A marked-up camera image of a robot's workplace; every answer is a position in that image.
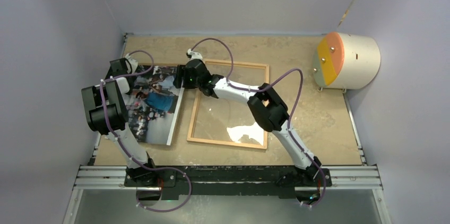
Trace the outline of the printed photo with white border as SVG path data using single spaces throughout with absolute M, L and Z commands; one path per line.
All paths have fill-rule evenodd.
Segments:
M 139 65 L 144 72 L 124 95 L 128 124 L 140 143 L 171 145 L 184 89 L 174 86 L 177 65 Z

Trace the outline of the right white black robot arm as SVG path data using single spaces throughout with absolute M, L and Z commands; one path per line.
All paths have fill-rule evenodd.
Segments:
M 302 184 L 311 185 L 319 177 L 326 178 L 319 159 L 292 128 L 293 111 L 288 110 L 274 84 L 251 86 L 233 82 L 228 77 L 210 73 L 206 64 L 196 58 L 185 65 L 178 65 L 174 86 L 177 89 L 199 89 L 207 97 L 246 103 L 258 126 L 275 135 L 285 148 Z

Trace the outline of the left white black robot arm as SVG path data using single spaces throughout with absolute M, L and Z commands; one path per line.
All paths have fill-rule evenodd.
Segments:
M 158 181 L 153 160 L 137 142 L 128 124 L 123 95 L 131 93 L 137 61 L 121 58 L 110 62 L 107 77 L 100 84 L 83 88 L 81 96 L 89 128 L 99 132 L 119 148 L 126 160 L 127 177 L 152 186 Z

